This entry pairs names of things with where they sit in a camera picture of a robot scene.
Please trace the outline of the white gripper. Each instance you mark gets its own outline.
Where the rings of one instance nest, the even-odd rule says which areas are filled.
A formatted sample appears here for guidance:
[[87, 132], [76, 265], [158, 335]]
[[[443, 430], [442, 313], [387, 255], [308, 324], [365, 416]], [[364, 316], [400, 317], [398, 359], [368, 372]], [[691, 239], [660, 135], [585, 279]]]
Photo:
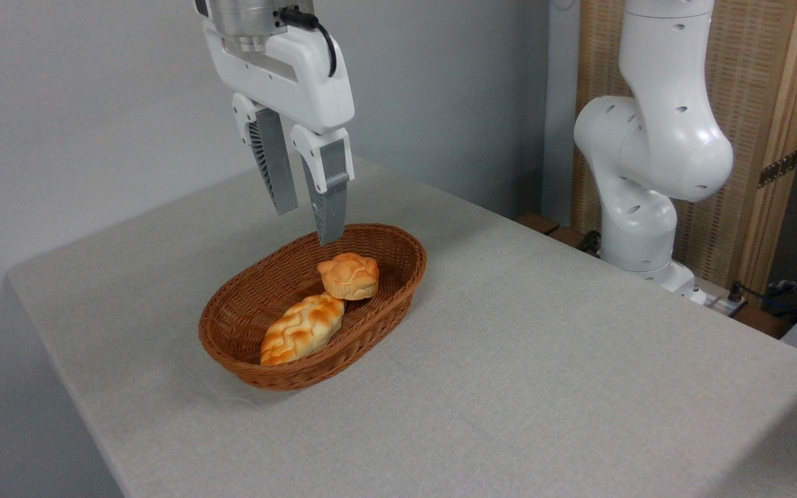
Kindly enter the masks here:
[[245, 53], [211, 21], [203, 22], [203, 31], [219, 78], [235, 92], [231, 105], [241, 141], [252, 150], [276, 214], [298, 206], [282, 114], [297, 123], [290, 137], [301, 155], [320, 245], [340, 239], [347, 186], [355, 177], [343, 127], [355, 106], [340, 45], [334, 44], [330, 75], [328, 44], [319, 32], [291, 26], [268, 39], [265, 53]]

